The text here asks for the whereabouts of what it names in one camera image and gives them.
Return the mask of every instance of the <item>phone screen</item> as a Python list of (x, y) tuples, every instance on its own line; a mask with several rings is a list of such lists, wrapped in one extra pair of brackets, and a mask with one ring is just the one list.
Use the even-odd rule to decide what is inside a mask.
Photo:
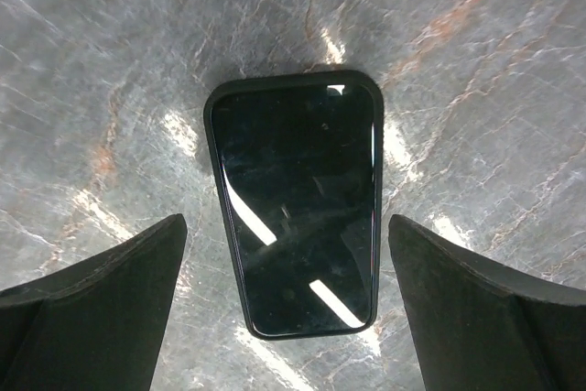
[(372, 323), (375, 113), (360, 84), (236, 92), (213, 105), (220, 195), (257, 335)]

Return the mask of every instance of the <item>gray marble countertop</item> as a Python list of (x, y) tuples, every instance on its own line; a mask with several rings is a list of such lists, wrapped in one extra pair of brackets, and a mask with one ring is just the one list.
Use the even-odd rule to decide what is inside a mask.
[(0, 288), (190, 225), (156, 390), (422, 390), (383, 231), (359, 335), (244, 329), (201, 123), (221, 82), (344, 65), (385, 97), (402, 213), (586, 288), (586, 0), (0, 0)]

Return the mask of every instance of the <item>glossy black surface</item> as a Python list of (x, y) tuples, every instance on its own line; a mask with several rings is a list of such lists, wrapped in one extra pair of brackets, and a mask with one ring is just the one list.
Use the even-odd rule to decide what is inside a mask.
[(216, 172), (257, 335), (350, 332), (373, 320), (377, 111), (355, 82), (234, 92), (213, 104)]

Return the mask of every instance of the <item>smartphone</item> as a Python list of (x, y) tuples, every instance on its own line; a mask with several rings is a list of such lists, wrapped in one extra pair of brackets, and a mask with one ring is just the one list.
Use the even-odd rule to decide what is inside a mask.
[(383, 98), (358, 71), (231, 81), (204, 109), (248, 330), (261, 339), (374, 322)]

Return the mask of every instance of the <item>black bezel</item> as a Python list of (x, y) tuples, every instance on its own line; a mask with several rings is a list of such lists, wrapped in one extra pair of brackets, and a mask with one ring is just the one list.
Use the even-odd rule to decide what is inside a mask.
[[(215, 146), (215, 139), (212, 131), (212, 108), (219, 100), (228, 95), (246, 92), (263, 92), (274, 89), (282, 89), (299, 86), (315, 86), (320, 84), (347, 84), (352, 83), (364, 87), (371, 95), (374, 102), (374, 275), (373, 275), (373, 291), (372, 291), (372, 307), (371, 316), (363, 327), (357, 329), (347, 329), (338, 331), (325, 331), (323, 333), (303, 334), (303, 335), (279, 335), (267, 336), (255, 330), (250, 320), (248, 311), (248, 301), (244, 290), (244, 273), (239, 265), (239, 259), (236, 255), (237, 250), (234, 240), (233, 223), (231, 220), (231, 210), (229, 210), (228, 199), (226, 193), (225, 183), (223, 181), (222, 171), (220, 169), (220, 158)], [(220, 199), (220, 206), (222, 208), (223, 224), (230, 247), (230, 255), (232, 257), (232, 264), (234, 274), (236, 276), (236, 283), (238, 285), (238, 293), (240, 294), (240, 301), (244, 313), (244, 321), (246, 328), (257, 338), (266, 341), (276, 341), (285, 339), (304, 339), (321, 336), (334, 336), (343, 334), (354, 334), (364, 331), (373, 325), (376, 320), (376, 311), (378, 303), (378, 278), (380, 266), (380, 246), (381, 246), (381, 210), (382, 210), (382, 188), (383, 188), (383, 123), (384, 123), (384, 102), (383, 95), (374, 81), (367, 75), (359, 71), (331, 71), (331, 72), (317, 72), (317, 73), (303, 73), (294, 75), (283, 75), (266, 78), (252, 78), (246, 80), (229, 81), (218, 86), (213, 90), (208, 98), (203, 109), (203, 122), (205, 126), (205, 133), (210, 148), (210, 156), (212, 158), (213, 175), (215, 177), (216, 186), (218, 189), (218, 197)]]

